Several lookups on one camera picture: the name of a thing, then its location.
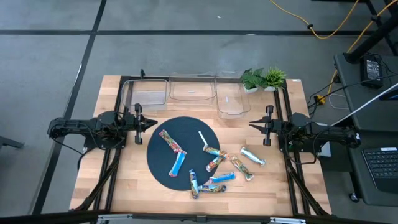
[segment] transparent tray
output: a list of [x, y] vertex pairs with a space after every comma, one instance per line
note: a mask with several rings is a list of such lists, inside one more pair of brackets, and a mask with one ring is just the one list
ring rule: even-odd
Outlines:
[[216, 73], [172, 74], [169, 77], [169, 98], [174, 105], [210, 105], [216, 96]]
[[217, 76], [216, 94], [218, 116], [222, 119], [242, 118], [251, 106], [241, 82], [231, 83], [228, 79], [238, 79], [243, 72], [221, 72]]
[[128, 80], [123, 84], [122, 96], [123, 105], [128, 107], [136, 103], [146, 107], [165, 105], [167, 81], [160, 79]]

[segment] wooden tabletop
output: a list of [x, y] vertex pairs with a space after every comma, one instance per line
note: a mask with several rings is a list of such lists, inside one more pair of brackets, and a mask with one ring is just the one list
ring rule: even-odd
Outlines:
[[[104, 111], [114, 109], [116, 95], [121, 76], [105, 75], [99, 90], [94, 116]], [[287, 80], [292, 112], [308, 115], [307, 105], [300, 80]], [[181, 88], [173, 94], [180, 97], [187, 92]], [[281, 95], [284, 119], [283, 97]], [[262, 145], [264, 135], [248, 126], [249, 121], [261, 119], [265, 115], [267, 105], [275, 105], [274, 94], [262, 90], [248, 95], [251, 105], [240, 119], [221, 119], [218, 116], [217, 96], [209, 105], [182, 106], [178, 101], [168, 98], [165, 108], [161, 110], [143, 109], [143, 115], [157, 120], [159, 124], [178, 116], [192, 116], [209, 125], [216, 133], [221, 150], [230, 156], [236, 155], [254, 174], [254, 178], [247, 182], [230, 161], [224, 161], [217, 168], [215, 176], [235, 171], [236, 179], [225, 182], [227, 191], [218, 194], [201, 193], [199, 199], [192, 199], [190, 191], [176, 191], [164, 187], [152, 176], [146, 161], [148, 141], [157, 125], [148, 129], [142, 135], [143, 144], [134, 143], [134, 133], [130, 132], [126, 147], [122, 150], [116, 185], [113, 195], [113, 212], [139, 213], [184, 213], [184, 214], [212, 214], [212, 215], [280, 215], [291, 216], [289, 188], [283, 155], [279, 151], [276, 135], [272, 133], [272, 146]], [[277, 119], [274, 110], [273, 118]], [[240, 149], [245, 146], [250, 151], [265, 159], [267, 164], [261, 167], [244, 156]], [[311, 153], [301, 153], [302, 162], [312, 161]], [[75, 190], [70, 208], [79, 206], [85, 197], [93, 190], [100, 175], [104, 151], [95, 149], [82, 160], [80, 171], [75, 184]], [[331, 212], [329, 200], [323, 180], [320, 163], [303, 166], [305, 183], [309, 191], [322, 206]], [[108, 186], [104, 193], [100, 208], [104, 208]], [[302, 212], [300, 191], [296, 186], [296, 196], [299, 210]]]

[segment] gray floor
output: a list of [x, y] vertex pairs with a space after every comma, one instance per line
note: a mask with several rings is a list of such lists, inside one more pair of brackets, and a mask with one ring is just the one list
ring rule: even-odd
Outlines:
[[[333, 30], [352, 5], [311, 0], [277, 2], [314, 23], [316, 30]], [[2, 0], [0, 29], [91, 30], [99, 4], [95, 0]], [[369, 17], [367, 7], [360, 4], [343, 30], [362, 30]], [[108, 1], [99, 29], [305, 30], [306, 26], [269, 1], [114, 0]], [[46, 128], [65, 109], [87, 40], [85, 35], [0, 35], [0, 135], [25, 142], [23, 150], [4, 147], [0, 151], [2, 217], [29, 212], [52, 145]], [[97, 36], [73, 118], [92, 116], [103, 75], [135, 75], [141, 68], [148, 74], [167, 74], [276, 66], [289, 78], [301, 78], [309, 96], [330, 81], [333, 55], [346, 51], [354, 40], [318, 40], [312, 36]], [[384, 41], [372, 51], [390, 54]], [[335, 106], [345, 106], [344, 98], [336, 96], [332, 100]], [[326, 104], [314, 119], [330, 124], [346, 113]], [[81, 149], [83, 138], [67, 137], [65, 143]], [[63, 148], [45, 213], [68, 209], [77, 159], [74, 152]], [[325, 182], [335, 215], [396, 222], [396, 208], [350, 202], [347, 193], [352, 185], [347, 174], [325, 172]]]

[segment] white pot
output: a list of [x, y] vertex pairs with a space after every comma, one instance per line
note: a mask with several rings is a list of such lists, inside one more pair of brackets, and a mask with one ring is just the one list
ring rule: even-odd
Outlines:
[[275, 91], [275, 87], [269, 86], [267, 88], [264, 88], [264, 91]]
[[244, 92], [246, 93], [246, 94], [250, 94], [250, 93], [255, 93], [259, 88], [258, 87], [255, 87], [255, 88], [253, 88], [253, 89], [250, 89], [250, 90], [248, 90], [246, 87], [244, 87], [244, 85], [243, 85], [243, 89], [244, 89]]

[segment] round black mat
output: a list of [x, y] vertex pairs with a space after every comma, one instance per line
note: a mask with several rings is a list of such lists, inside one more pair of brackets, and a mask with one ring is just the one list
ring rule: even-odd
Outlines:
[[[177, 158], [177, 153], [174, 153], [166, 141], [159, 136], [163, 129], [187, 152], [176, 177], [169, 176], [169, 172]], [[204, 143], [199, 131], [201, 131], [209, 146], [216, 149], [220, 148], [214, 131], [196, 118], [173, 118], [165, 121], [154, 131], [148, 144], [147, 161], [150, 172], [162, 185], [173, 190], [190, 190], [190, 169], [195, 171], [198, 185], [203, 185], [216, 172], [217, 167], [211, 172], [206, 170], [207, 164], [216, 156], [203, 151]]]

